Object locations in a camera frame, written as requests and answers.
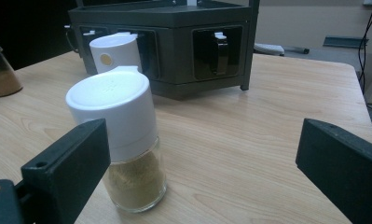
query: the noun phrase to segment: white plastic lid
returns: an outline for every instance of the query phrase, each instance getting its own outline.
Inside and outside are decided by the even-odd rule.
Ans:
[[[120,66],[76,83],[66,103],[78,124],[106,119],[112,162],[142,154],[158,137],[149,81],[136,66]]]
[[[137,38],[137,35],[129,33],[117,33],[96,38],[90,42],[90,46],[94,48],[112,48],[115,46],[126,45]]]

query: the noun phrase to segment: metal box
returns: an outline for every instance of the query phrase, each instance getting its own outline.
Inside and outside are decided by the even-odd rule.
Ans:
[[[259,0],[248,6],[207,0],[85,6],[87,0],[80,1],[69,16],[89,74],[97,74],[90,41],[131,32],[138,35],[143,74],[154,94],[175,98],[232,86],[249,89]]]

